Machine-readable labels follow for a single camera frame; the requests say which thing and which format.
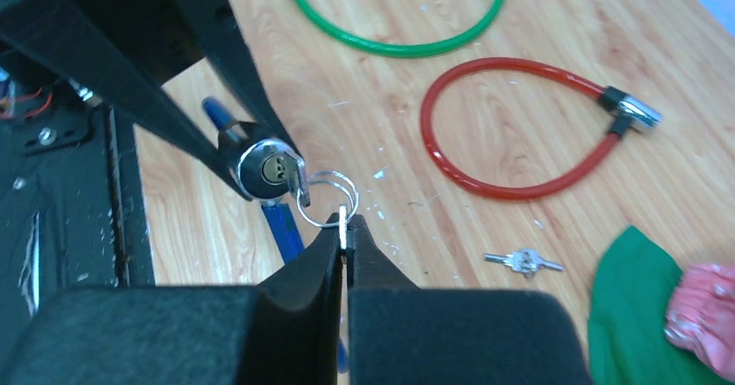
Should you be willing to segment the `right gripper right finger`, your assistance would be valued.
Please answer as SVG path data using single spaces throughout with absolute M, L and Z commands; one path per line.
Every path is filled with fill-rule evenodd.
M 421 288 L 348 225 L 354 384 L 589 384 L 576 327 L 539 290 Z

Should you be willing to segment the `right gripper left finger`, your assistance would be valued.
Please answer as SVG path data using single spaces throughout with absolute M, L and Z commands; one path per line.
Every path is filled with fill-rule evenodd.
M 4 384 L 334 384 L 342 217 L 256 285 L 72 288 L 41 307 Z

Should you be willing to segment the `green cable lock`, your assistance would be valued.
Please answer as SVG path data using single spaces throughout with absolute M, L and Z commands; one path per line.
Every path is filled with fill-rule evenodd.
M 474 44 L 505 0 L 291 0 L 325 36 L 392 58 L 443 55 Z

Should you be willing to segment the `silver key with ring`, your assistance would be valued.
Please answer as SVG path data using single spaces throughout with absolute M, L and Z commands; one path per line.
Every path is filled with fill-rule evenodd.
M 505 255 L 485 253 L 484 260 L 502 264 L 516 273 L 523 274 L 526 278 L 533 278 L 541 269 L 564 271 L 561 264 L 542 258 L 536 250 L 531 248 L 519 249 Z

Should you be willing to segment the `blue cable lock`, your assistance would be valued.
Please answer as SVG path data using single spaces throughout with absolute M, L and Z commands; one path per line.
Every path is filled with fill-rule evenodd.
M 236 384 L 335 384 L 338 381 L 341 292 L 356 284 L 358 254 L 370 239 L 358 213 L 355 185 L 328 170 L 307 173 L 303 160 L 264 127 L 237 120 L 219 101 L 204 110 L 218 130 L 218 151 L 236 188 L 262 207 L 287 263 L 255 285 L 202 287 L 187 292 L 195 309 L 212 301 L 211 322 L 234 330 L 224 340 L 235 357 Z M 329 184 L 351 195 L 305 245 L 295 222 L 312 186 Z

